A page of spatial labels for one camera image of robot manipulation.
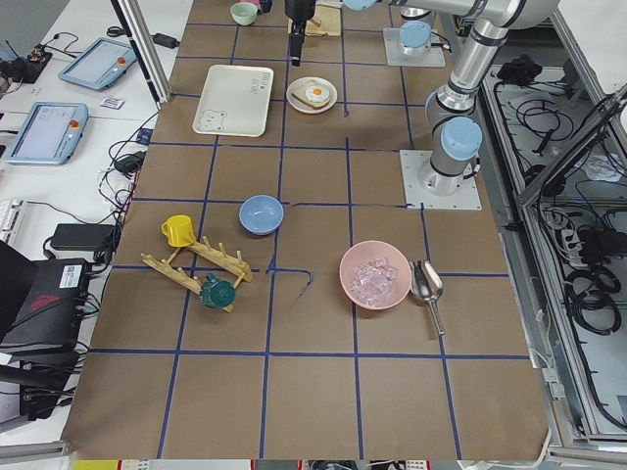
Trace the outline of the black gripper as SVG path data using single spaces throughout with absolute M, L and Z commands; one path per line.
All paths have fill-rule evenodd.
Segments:
M 314 0 L 286 0 L 285 15 L 291 21 L 289 55 L 291 64 L 297 67 L 302 60 L 307 22 L 314 17 Z

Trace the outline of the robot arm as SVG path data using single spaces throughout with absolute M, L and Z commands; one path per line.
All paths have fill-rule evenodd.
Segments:
M 512 29 L 541 23 L 556 10 L 559 1 L 433 0 L 392 4 L 474 19 L 448 82 L 430 95 L 425 108 L 434 149 L 430 160 L 420 167 L 417 179 L 431 194 L 448 197 L 458 190 L 464 170 L 481 146 L 482 130 L 469 115 L 499 48 Z
M 406 56 L 420 55 L 431 45 L 436 12 L 415 7 L 403 7 L 401 18 L 404 21 L 399 30 L 399 41 Z

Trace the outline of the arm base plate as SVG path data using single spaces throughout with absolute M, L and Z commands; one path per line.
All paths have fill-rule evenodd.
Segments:
M 410 209 L 481 211 L 476 178 L 468 164 L 462 175 L 446 177 L 431 167 L 431 151 L 401 150 L 406 205 Z
M 441 47 L 432 41 L 433 29 L 410 25 L 384 28 L 383 41 L 389 66 L 443 68 L 446 65 Z

